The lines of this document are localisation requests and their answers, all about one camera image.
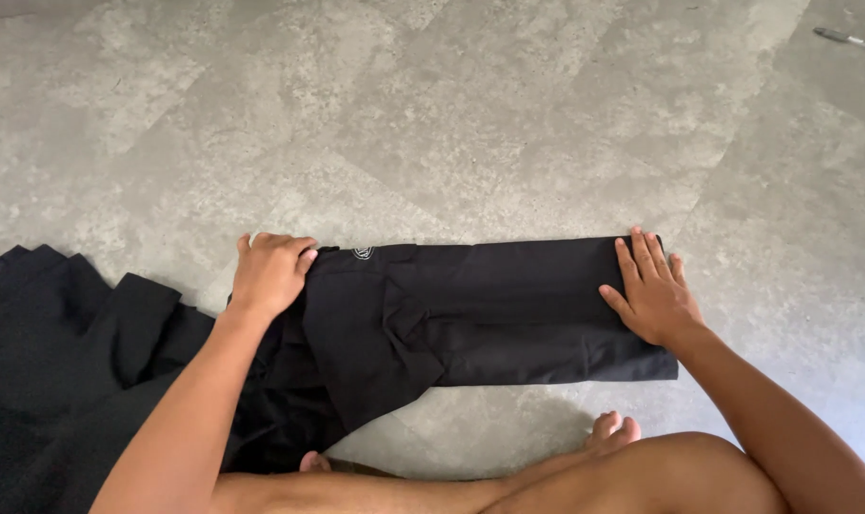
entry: left hand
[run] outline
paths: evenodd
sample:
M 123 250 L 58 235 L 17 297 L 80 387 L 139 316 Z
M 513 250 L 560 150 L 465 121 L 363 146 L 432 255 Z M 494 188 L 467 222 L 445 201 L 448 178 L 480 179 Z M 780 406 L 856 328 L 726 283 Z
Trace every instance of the left hand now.
M 249 245 L 250 236 L 239 238 L 239 267 L 232 282 L 228 308 L 263 316 L 271 321 L 286 310 L 305 286 L 305 273 L 317 251 L 312 238 L 294 238 L 261 232 Z

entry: hand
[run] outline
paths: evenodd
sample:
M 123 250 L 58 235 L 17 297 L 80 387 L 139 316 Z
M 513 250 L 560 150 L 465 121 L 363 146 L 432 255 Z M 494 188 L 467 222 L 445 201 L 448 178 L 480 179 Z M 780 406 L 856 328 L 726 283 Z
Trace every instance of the hand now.
M 317 251 L 308 250 L 312 238 L 293 238 L 261 232 L 249 246 L 248 234 L 239 238 L 239 267 L 232 282 L 229 307 L 273 321 L 299 296 Z
M 600 294 L 632 332 L 653 345 L 668 347 L 691 328 L 704 328 L 696 299 L 686 287 L 683 260 L 671 255 L 673 269 L 667 265 L 657 237 L 632 227 L 632 253 L 622 239 L 616 239 L 626 298 L 610 286 L 600 286 Z

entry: thigh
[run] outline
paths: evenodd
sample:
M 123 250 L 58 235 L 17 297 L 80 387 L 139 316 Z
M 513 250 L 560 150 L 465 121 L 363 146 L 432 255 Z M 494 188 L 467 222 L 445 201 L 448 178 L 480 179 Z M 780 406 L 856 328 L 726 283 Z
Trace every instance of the thigh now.
M 491 514 L 699 514 L 788 509 L 769 477 L 728 441 L 701 433 L 644 439 L 497 502 Z

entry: forearm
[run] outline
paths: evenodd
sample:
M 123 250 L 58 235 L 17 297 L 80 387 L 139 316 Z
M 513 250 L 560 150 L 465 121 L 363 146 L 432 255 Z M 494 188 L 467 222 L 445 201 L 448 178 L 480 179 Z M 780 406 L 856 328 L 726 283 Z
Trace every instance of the forearm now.
M 803 403 L 711 330 L 697 327 L 668 346 L 794 512 L 865 513 L 864 463 Z
M 205 512 L 242 383 L 268 319 L 231 308 L 153 409 L 91 514 Z

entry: black cloth pile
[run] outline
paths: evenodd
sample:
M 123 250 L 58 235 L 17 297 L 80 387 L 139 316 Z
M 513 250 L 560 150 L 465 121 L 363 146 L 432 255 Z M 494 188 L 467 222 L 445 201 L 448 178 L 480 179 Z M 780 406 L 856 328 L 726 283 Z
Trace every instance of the black cloth pile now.
M 295 469 L 433 386 L 666 380 L 622 325 L 613 238 L 322 249 L 246 379 L 224 471 Z M 0 257 L 0 513 L 87 511 L 214 320 L 80 255 Z

